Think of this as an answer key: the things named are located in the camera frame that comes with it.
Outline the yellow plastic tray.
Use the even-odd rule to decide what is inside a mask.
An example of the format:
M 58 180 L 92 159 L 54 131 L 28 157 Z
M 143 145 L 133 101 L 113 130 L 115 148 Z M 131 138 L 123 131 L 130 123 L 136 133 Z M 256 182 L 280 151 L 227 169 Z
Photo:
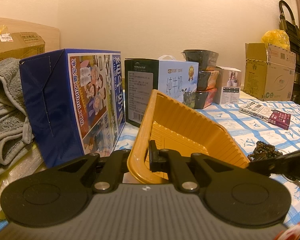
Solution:
M 241 168 L 249 163 L 222 125 L 156 89 L 151 92 L 127 167 L 140 183 L 163 184 L 167 176 L 149 169 L 150 140 L 155 141 L 158 149 L 176 150 L 185 157 L 203 153 Z

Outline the blue checkered bed sheet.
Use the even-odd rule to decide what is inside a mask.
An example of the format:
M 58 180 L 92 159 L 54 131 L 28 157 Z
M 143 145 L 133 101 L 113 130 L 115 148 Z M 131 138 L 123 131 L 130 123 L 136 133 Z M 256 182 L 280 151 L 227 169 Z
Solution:
M 300 150 L 300 106 L 270 105 L 292 115 L 288 130 L 237 105 L 198 112 L 222 125 L 247 158 Z M 8 225 L 0 239 L 276 239 L 289 225 L 300 230 L 300 181 L 203 153 L 189 157 L 198 192 L 178 191 L 164 172 L 166 183 L 143 184 L 129 171 L 116 190 L 94 192 L 106 159 L 96 154 L 19 179 L 1 195 Z

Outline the AutoCAD book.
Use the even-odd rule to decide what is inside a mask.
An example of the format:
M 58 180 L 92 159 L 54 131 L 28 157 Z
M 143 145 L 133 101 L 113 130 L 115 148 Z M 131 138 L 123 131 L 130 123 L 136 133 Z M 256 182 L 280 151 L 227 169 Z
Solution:
M 239 105 L 239 112 L 285 130 L 288 130 L 290 126 L 290 114 L 276 109 L 271 109 L 261 103 L 251 101 L 246 104 Z

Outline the bottom red food box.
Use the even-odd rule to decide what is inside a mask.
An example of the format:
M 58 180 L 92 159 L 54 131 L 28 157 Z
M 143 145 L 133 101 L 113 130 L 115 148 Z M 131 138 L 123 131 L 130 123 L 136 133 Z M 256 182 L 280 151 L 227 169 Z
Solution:
M 217 88 L 211 88 L 204 91 L 196 91 L 195 109 L 204 109 L 211 105 Z

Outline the blue cartoon milk carton box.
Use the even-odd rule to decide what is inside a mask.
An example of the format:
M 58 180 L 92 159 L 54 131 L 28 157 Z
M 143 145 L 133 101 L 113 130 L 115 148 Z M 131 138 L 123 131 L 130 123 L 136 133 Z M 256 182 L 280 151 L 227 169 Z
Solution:
M 26 112 L 47 167 L 109 156 L 125 125 L 119 51 L 61 49 L 22 59 Z

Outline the white cow milk carton box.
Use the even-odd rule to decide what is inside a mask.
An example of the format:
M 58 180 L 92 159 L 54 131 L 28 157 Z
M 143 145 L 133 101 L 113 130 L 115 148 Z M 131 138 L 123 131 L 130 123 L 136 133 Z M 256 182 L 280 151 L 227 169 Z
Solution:
M 125 59 L 124 69 L 126 122 L 141 125 L 154 89 L 194 108 L 199 63 L 164 55 L 158 59 Z

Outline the middle orange food box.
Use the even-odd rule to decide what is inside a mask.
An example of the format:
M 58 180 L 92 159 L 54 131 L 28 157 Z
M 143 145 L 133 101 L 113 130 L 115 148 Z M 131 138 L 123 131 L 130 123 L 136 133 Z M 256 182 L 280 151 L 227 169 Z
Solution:
M 200 70 L 198 72 L 197 90 L 204 91 L 215 88 L 219 71 Z

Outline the large cardboard box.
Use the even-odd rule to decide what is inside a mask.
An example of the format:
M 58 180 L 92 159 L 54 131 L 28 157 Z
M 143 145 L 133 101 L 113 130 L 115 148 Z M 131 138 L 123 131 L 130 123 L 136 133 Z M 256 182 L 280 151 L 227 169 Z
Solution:
M 273 44 L 245 45 L 245 93 L 261 101 L 292 99 L 296 55 Z

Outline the small white product box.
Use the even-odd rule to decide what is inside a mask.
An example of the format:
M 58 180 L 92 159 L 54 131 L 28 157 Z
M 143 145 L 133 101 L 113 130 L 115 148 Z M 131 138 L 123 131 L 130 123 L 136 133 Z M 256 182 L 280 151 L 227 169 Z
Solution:
M 237 104 L 241 91 L 242 72 L 231 67 L 216 67 L 216 70 L 219 73 L 214 102 L 219 105 Z

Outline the grey folded towel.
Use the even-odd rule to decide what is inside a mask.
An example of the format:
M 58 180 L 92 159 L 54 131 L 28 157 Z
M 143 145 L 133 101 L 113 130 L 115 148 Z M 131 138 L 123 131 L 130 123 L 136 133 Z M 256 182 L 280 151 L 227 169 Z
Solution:
M 0 175 L 31 148 L 34 135 L 26 113 L 19 60 L 0 61 Z

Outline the top black food bowl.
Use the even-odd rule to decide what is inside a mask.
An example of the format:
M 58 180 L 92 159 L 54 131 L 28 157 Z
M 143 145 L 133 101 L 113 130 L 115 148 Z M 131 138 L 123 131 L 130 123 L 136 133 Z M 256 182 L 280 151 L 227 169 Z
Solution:
M 185 49 L 181 52 L 186 61 L 198 62 L 199 71 L 215 70 L 219 54 L 210 50 Z

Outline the yellow plastic bag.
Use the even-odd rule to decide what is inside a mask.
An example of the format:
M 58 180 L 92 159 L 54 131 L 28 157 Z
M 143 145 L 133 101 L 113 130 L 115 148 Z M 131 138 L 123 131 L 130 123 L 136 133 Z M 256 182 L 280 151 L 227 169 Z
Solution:
M 284 30 L 274 29 L 267 31 L 262 36 L 261 42 L 264 43 L 266 47 L 272 44 L 285 50 L 290 50 L 289 36 Z

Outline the black folding cart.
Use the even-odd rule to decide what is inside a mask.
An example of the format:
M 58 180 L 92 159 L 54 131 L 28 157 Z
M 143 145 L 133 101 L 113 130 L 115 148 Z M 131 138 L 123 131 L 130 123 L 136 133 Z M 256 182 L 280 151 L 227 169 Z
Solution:
M 286 7 L 286 9 L 288 10 L 291 21 L 288 21 L 286 19 L 283 7 Z M 281 21 L 280 28 L 284 30 L 289 37 L 290 51 L 296 54 L 296 67 L 292 101 L 300 105 L 300 30 L 296 24 L 290 6 L 284 0 L 279 1 L 279 12 Z

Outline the cardboard box with label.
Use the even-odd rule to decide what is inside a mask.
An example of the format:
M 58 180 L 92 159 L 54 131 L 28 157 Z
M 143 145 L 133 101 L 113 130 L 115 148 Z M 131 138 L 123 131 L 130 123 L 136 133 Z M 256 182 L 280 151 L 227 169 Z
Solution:
M 0 35 L 0 61 L 8 58 L 24 59 L 45 53 L 45 41 L 35 32 Z

